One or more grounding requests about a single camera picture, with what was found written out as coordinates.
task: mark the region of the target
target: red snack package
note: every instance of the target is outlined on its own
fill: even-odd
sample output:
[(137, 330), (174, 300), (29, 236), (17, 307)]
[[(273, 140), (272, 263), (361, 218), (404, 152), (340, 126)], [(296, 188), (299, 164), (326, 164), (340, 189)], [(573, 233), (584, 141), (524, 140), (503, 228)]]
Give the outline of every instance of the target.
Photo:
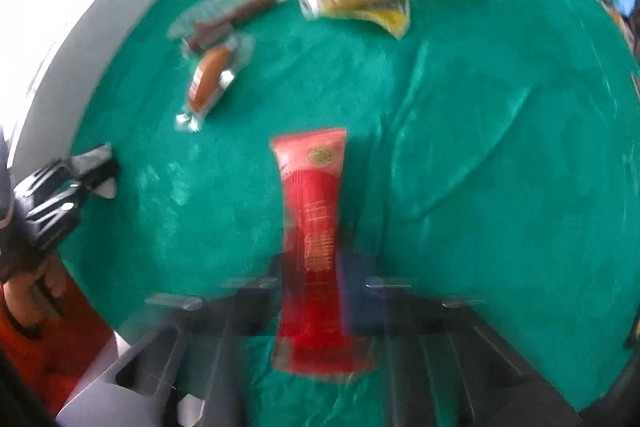
[(271, 141), (287, 213), (282, 315), (274, 367), (316, 377), (347, 377), (371, 368), (369, 343), (342, 333), (337, 278), (337, 210), (346, 130), (280, 136)]

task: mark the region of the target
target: gold logo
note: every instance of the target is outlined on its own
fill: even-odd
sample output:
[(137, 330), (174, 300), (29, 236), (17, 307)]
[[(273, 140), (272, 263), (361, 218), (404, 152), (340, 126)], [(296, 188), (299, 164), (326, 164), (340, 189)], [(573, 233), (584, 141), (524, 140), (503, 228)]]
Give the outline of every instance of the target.
[(311, 149), (309, 151), (306, 159), (308, 159), (313, 166), (326, 167), (327, 165), (331, 165), (331, 163), (333, 163), (334, 156), (329, 147), (316, 147), (315, 149)]

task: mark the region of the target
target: orange shirt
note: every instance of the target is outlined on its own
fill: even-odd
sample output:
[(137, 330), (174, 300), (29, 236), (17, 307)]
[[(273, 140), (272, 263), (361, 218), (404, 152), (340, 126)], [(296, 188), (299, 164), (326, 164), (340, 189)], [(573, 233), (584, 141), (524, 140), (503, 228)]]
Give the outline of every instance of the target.
[[(1, 287), (0, 297), (4, 299)], [(55, 323), (44, 320), (34, 339), (16, 330), (4, 306), (0, 311), (0, 346), (53, 416), (113, 335), (71, 278), (63, 299), (63, 317)]]

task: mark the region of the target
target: sausage package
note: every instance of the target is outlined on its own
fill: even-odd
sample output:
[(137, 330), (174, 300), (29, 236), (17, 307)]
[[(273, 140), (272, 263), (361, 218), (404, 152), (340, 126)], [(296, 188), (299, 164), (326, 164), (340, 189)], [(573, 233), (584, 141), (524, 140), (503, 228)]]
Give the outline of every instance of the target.
[(169, 40), (180, 38), (190, 40), (202, 32), (199, 26), (251, 17), (255, 12), (270, 8), (276, 1), (284, 0), (202, 0), (183, 12), (171, 24), (166, 37)]
[(197, 132), (205, 117), (251, 59), (254, 40), (234, 34), (204, 54), (187, 90), (182, 112), (175, 117), (180, 131)]
[(346, 131), (276, 137), (286, 229), (276, 369), (341, 380), (372, 369), (369, 342), (342, 329), (337, 275), (338, 195)]

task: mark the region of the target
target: green table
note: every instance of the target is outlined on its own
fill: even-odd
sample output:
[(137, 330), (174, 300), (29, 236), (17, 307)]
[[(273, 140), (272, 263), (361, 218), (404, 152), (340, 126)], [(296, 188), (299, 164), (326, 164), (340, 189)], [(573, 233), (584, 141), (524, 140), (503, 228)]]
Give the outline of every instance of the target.
[[(63, 250), (114, 327), (151, 293), (262, 273), (282, 240), (270, 137), (344, 126), (341, 216), (360, 250), (426, 295), (483, 299), (477, 311), (577, 409), (606, 391), (640, 302), (640, 118), (636, 64), (596, 1), (414, 0), (396, 41), (309, 22), (289, 0), (246, 27), (251, 65), (191, 135), (174, 115), (195, 63), (164, 34), (196, 1), (158, 0), (76, 140), (108, 140), (122, 163), (118, 198), (92, 198)], [(380, 423), (375, 377), (294, 379), (263, 348), (256, 425)], [(300, 405), (305, 386), (317, 393)]]

